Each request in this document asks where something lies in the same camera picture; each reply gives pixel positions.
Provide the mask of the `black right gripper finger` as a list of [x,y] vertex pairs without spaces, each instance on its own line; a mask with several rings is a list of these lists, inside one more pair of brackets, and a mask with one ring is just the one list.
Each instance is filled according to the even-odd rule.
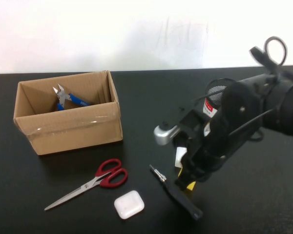
[[194,159],[189,161],[189,172],[191,178],[195,181],[206,181],[210,177],[210,173],[205,169],[202,162],[195,161]]
[[184,191],[184,190],[192,191],[195,183],[196,181],[191,178],[191,174],[189,172],[189,166],[181,168],[177,178],[174,181],[174,184],[181,191]]

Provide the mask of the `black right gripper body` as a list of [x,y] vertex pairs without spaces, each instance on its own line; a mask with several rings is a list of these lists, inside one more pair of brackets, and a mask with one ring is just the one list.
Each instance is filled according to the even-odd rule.
[[188,145],[185,157],[185,167],[194,159],[200,161],[210,176],[218,171],[230,156],[237,150],[237,139],[230,133],[234,130],[232,124],[223,114],[216,114],[202,129],[197,143]]

